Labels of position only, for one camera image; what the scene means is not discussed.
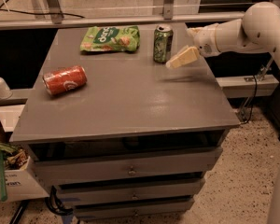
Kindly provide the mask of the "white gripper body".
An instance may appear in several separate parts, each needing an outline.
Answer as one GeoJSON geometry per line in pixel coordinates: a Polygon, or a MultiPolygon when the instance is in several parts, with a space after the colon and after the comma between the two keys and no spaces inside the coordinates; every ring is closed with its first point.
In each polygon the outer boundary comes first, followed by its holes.
{"type": "Polygon", "coordinates": [[[194,44],[204,57],[213,57],[220,54],[216,42],[217,23],[195,29],[194,44]]]}

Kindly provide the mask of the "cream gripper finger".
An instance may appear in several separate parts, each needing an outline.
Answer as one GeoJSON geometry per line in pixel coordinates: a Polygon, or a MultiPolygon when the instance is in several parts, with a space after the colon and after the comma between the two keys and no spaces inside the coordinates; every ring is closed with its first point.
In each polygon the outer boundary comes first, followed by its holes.
{"type": "Polygon", "coordinates": [[[168,69],[175,69],[188,63],[197,61],[200,57],[198,49],[194,46],[185,46],[175,56],[173,56],[167,63],[168,69]]]}
{"type": "Polygon", "coordinates": [[[191,37],[196,37],[202,29],[202,27],[191,27],[187,29],[187,34],[191,37]]]}

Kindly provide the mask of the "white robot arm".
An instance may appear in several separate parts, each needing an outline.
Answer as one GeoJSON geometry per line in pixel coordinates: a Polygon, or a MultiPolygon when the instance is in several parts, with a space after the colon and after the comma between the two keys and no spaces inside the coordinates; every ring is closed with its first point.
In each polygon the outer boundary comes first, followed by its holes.
{"type": "MultiPolygon", "coordinates": [[[[251,6],[241,19],[188,28],[191,44],[167,62],[174,69],[195,62],[200,56],[268,52],[280,69],[280,8],[270,2],[251,6]]],[[[273,186],[266,224],[280,224],[280,165],[273,186]]]]}

